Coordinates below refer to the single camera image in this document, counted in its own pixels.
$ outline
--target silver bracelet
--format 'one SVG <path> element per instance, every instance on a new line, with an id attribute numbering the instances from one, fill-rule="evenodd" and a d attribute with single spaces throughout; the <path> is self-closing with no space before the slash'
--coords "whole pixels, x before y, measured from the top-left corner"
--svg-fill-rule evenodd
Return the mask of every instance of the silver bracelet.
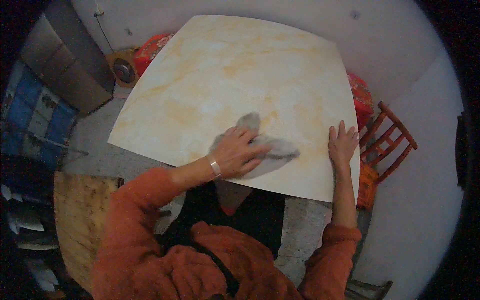
<path id="1" fill-rule="evenodd" d="M 213 155 L 209 154 L 207 155 L 207 157 L 208 157 L 208 160 L 210 161 L 210 166 L 212 167 L 212 170 L 215 173 L 215 178 L 222 176 L 222 170 L 220 170 L 220 166 L 216 162 Z"/>

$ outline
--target wooden surface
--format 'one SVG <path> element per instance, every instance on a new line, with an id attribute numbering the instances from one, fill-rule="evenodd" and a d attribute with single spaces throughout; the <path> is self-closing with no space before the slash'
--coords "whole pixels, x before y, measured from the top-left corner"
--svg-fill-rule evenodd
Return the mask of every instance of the wooden surface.
<path id="1" fill-rule="evenodd" d="M 88 292 L 90 269 L 103 235 L 110 194 L 123 179 L 55 173 L 55 222 L 70 276 Z"/>
<path id="2" fill-rule="evenodd" d="M 336 45 L 290 26 L 196 16 L 168 42 L 126 101 L 109 143 L 180 166 L 207 154 L 215 136 L 257 111 L 260 132 L 292 141 L 300 157 L 246 186 L 331 202 L 328 132 L 357 127 Z M 360 157 L 352 161 L 358 192 Z"/>

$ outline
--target left hand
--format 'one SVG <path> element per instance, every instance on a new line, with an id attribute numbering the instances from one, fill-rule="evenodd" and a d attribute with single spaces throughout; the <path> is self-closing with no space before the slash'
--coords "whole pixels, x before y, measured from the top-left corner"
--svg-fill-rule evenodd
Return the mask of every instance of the left hand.
<path id="1" fill-rule="evenodd" d="M 269 145 L 249 146 L 250 141 L 257 135 L 258 132 L 237 127 L 225 132 L 211 154 L 220 167 L 222 178 L 236 178 L 247 174 L 262 162 L 257 156 L 272 150 Z"/>

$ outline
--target hand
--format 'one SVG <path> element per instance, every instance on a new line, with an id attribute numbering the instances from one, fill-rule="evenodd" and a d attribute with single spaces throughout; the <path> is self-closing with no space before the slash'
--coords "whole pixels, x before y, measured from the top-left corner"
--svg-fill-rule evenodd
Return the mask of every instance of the hand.
<path id="1" fill-rule="evenodd" d="M 328 151 L 335 168 L 344 168 L 350 165 L 353 153 L 359 144 L 359 133 L 355 131 L 355 127 L 345 133 L 345 122 L 340 122 L 338 128 L 338 136 L 335 127 L 330 127 L 330 140 L 328 142 Z"/>
<path id="2" fill-rule="evenodd" d="M 212 152 L 222 172 L 222 178 L 235 178 L 247 174 L 262 162 L 257 156 L 272 150 L 268 145 L 249 146 L 250 141 L 257 135 L 257 132 L 237 127 L 225 132 Z"/>

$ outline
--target orange sweater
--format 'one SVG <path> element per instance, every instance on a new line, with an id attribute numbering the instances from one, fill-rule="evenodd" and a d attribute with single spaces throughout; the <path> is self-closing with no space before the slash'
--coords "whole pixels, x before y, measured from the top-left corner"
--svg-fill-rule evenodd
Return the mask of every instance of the orange sweater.
<path id="1" fill-rule="evenodd" d="M 157 210 L 180 194 L 166 169 L 154 168 L 112 194 L 105 237 L 91 273 L 95 299 L 207 299 L 227 284 L 217 265 L 191 247 L 162 255 L 153 235 Z M 323 245 L 307 262 L 299 289 L 273 265 L 268 248 L 235 229 L 192 227 L 240 283 L 235 299 L 343 299 L 358 229 L 328 225 Z"/>

